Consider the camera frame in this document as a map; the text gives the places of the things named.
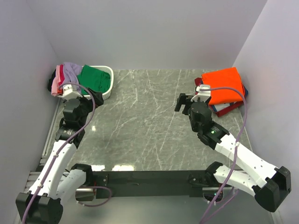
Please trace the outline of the green t shirt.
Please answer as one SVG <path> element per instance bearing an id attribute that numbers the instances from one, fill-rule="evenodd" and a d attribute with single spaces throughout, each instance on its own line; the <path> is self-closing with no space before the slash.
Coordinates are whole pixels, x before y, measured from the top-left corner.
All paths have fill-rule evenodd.
<path id="1" fill-rule="evenodd" d="M 84 65 L 78 75 L 79 84 L 96 92 L 105 93 L 109 90 L 111 77 L 108 72 Z"/>

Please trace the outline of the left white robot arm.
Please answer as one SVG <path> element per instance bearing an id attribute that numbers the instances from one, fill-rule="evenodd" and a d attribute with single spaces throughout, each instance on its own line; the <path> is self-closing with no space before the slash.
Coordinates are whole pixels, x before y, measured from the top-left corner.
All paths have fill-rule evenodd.
<path id="1" fill-rule="evenodd" d="M 57 224 L 64 205 L 79 187 L 93 183 L 90 165 L 77 164 L 64 176 L 66 166 L 80 145 L 85 127 L 93 118 L 95 109 L 104 104 L 101 92 L 87 89 L 84 96 L 64 103 L 63 117 L 56 132 L 48 160 L 34 184 L 26 193 L 19 193 L 16 206 L 23 224 Z"/>

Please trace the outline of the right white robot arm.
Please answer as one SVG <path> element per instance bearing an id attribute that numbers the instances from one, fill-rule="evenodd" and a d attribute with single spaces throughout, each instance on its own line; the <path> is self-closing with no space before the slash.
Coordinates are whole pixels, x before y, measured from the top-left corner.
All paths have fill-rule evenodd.
<path id="1" fill-rule="evenodd" d="M 269 212 L 275 212 L 291 191 L 291 173 L 258 157 L 247 149 L 224 127 L 212 120 L 207 103 L 180 93 L 175 111 L 189 117 L 192 131 L 206 146 L 234 161 L 242 171 L 232 171 L 219 162 L 207 168 L 205 181 L 210 186 L 226 183 L 252 195 Z"/>

